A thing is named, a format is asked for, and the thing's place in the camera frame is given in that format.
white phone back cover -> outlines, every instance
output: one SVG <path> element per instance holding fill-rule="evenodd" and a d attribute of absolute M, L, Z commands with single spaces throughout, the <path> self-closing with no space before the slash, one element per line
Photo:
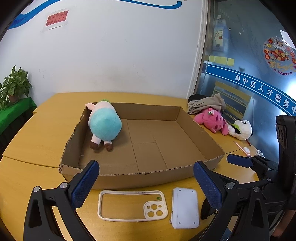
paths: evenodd
<path fill-rule="evenodd" d="M 193 229 L 199 226 L 197 193 L 194 189 L 174 188 L 172 209 L 170 223 L 174 229 Z"/>

yellow sticky note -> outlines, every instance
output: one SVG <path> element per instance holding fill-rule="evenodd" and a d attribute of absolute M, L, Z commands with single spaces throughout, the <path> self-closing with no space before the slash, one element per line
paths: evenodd
<path fill-rule="evenodd" d="M 209 62 L 215 62 L 215 56 L 214 55 L 210 55 Z"/>
<path fill-rule="evenodd" d="M 234 66 L 234 59 L 233 58 L 228 58 L 227 65 Z"/>
<path fill-rule="evenodd" d="M 220 64 L 225 64 L 226 65 L 226 63 L 227 63 L 227 58 L 226 57 L 221 57 Z"/>
<path fill-rule="evenodd" d="M 221 57 L 215 56 L 215 63 L 220 64 L 221 63 Z"/>

green tablecloth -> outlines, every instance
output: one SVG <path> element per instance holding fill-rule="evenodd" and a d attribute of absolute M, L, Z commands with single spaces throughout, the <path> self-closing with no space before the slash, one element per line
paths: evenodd
<path fill-rule="evenodd" d="M 19 100 L 5 110 L 0 110 L 0 135 L 2 132 L 25 111 L 37 108 L 34 101 L 29 97 Z"/>

yellow table surface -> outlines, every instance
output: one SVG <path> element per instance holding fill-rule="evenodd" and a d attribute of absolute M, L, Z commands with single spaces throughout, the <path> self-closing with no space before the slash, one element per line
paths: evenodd
<path fill-rule="evenodd" d="M 57 167 L 64 146 L 71 136 L 87 102 L 103 98 L 112 102 L 134 102 L 141 104 L 175 105 L 186 109 L 183 99 L 127 93 L 66 93 L 57 94 L 37 108 L 34 116 L 23 126 L 11 141 L 0 161 L 0 217 L 8 230 L 19 241 L 23 240 L 25 213 L 32 189 L 39 185 L 43 189 L 55 188 L 64 178 Z M 209 134 L 226 153 L 244 155 L 234 144 L 247 146 L 231 136 L 221 133 Z M 237 179 L 240 183 L 258 180 L 251 170 L 227 163 L 226 156 L 216 167 L 218 173 Z M 196 229 L 173 229 L 169 224 L 172 209 L 172 192 L 175 187 L 197 190 L 199 210 L 204 194 L 195 178 L 162 184 L 153 187 L 133 189 L 160 190 L 164 193 L 169 215 L 158 221 L 143 223 L 118 223 L 99 219 L 97 216 L 99 191 L 92 190 L 82 208 L 77 209 L 80 218 L 96 240 L 188 240 L 205 228 L 211 218 L 200 221 Z M 54 208 L 57 222 L 66 240 L 72 240 Z"/>
<path fill-rule="evenodd" d="M 187 100 L 165 96 L 105 92 L 56 94 L 35 110 L 34 116 L 13 138 L 3 156 L 58 168 L 64 147 L 80 120 L 85 104 L 97 102 L 103 98 L 112 102 L 172 105 L 187 109 Z M 234 141 L 241 147 L 249 146 L 246 141 L 239 141 L 230 135 L 224 136 L 220 131 L 214 134 L 204 125 L 201 127 L 222 147 L 225 153 L 239 150 Z"/>
<path fill-rule="evenodd" d="M 244 167 L 237 167 L 226 161 L 226 156 L 216 168 L 220 174 L 237 179 L 240 183 L 258 180 L 256 174 Z M 56 168 L 28 164 L 3 157 L 0 161 L 0 217 L 13 237 L 23 240 L 23 228 L 27 205 L 32 189 L 39 185 L 42 189 L 57 187 L 65 181 Z M 200 220 L 196 229 L 173 229 L 169 223 L 172 210 L 172 194 L 175 187 L 192 188 L 197 190 L 199 211 L 205 198 L 195 178 L 167 184 L 131 189 L 131 191 L 160 190 L 164 193 L 169 214 L 163 220 L 139 223 L 119 223 L 101 220 L 97 215 L 98 190 L 92 190 L 83 206 L 77 209 L 81 220 L 96 240 L 189 240 L 204 229 L 211 221 Z M 61 216 L 54 207 L 58 225 L 66 240 L 72 240 Z"/>

panda plush toy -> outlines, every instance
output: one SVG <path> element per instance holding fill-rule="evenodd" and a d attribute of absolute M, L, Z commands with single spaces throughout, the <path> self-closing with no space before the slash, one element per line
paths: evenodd
<path fill-rule="evenodd" d="M 228 133 L 233 137 L 244 141 L 253 135 L 250 122 L 247 120 L 236 120 L 234 124 L 228 125 Z"/>

